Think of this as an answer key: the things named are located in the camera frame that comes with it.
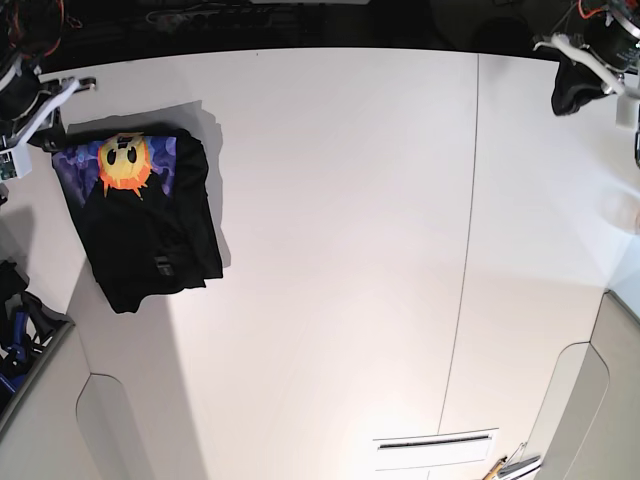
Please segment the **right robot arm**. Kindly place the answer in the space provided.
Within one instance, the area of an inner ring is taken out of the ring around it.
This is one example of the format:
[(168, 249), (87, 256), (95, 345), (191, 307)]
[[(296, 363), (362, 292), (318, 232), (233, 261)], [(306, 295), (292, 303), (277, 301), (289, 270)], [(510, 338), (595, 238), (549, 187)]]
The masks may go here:
[(68, 15), (63, 1), (1, 3), (1, 154), (66, 143), (61, 106), (97, 86), (93, 77), (41, 81), (41, 64), (59, 48)]

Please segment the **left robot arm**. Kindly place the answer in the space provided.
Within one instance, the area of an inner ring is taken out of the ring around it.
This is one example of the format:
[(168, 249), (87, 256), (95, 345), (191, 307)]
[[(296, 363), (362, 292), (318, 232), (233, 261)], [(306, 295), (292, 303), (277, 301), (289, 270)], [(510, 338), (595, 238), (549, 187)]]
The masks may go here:
[(533, 48), (559, 53), (559, 66), (551, 96), (555, 116), (577, 113), (588, 103), (618, 97), (617, 123), (633, 125), (626, 115), (639, 105), (639, 88), (628, 84), (625, 75), (639, 70), (639, 3), (604, 1), (586, 11), (575, 3), (584, 21), (580, 33), (560, 31), (534, 38)]

